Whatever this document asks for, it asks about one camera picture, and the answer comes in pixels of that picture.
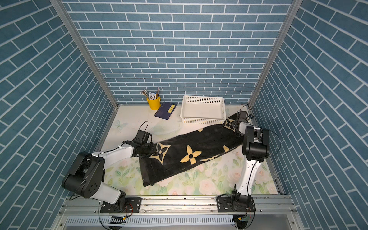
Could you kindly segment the black pillowcase with cream flowers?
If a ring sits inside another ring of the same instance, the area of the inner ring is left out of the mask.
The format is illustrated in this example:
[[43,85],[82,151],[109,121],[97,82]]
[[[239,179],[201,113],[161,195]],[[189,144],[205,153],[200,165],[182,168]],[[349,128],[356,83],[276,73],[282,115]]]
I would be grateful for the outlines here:
[[233,114],[222,124],[210,125],[153,144],[150,155],[140,159],[143,186],[152,186],[242,145],[242,137],[236,134],[232,125],[236,117]]

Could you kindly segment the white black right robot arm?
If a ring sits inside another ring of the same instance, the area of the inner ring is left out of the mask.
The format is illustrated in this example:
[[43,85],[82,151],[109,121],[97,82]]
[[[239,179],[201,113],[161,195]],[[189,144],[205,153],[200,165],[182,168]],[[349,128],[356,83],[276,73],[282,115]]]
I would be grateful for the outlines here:
[[247,123],[245,118],[237,118],[233,126],[243,138],[242,154],[246,158],[235,190],[236,194],[250,196],[255,176],[264,160],[270,155],[270,130],[253,126]]

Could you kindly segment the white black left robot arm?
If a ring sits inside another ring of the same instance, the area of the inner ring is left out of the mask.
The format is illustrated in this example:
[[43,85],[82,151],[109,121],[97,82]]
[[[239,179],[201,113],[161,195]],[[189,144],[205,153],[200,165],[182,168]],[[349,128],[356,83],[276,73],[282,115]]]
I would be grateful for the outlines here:
[[125,141],[118,147],[100,152],[80,152],[65,175],[61,186],[84,198],[93,198],[109,204],[121,201],[123,192],[105,182],[105,170],[131,157],[146,157],[154,152],[154,144]]

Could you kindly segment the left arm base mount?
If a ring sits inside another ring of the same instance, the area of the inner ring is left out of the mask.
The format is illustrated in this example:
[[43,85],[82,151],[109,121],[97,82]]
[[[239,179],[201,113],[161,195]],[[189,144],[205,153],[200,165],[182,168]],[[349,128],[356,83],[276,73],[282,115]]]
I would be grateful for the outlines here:
[[139,213],[141,197],[122,197],[115,204],[103,202],[100,208],[101,213]]

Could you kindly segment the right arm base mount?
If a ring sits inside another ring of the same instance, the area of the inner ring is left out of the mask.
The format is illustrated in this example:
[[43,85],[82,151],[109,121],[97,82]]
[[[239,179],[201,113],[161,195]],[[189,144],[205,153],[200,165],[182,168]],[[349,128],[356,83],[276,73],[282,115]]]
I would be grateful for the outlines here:
[[256,212],[254,199],[251,195],[242,195],[232,191],[230,195],[216,197],[218,212]]

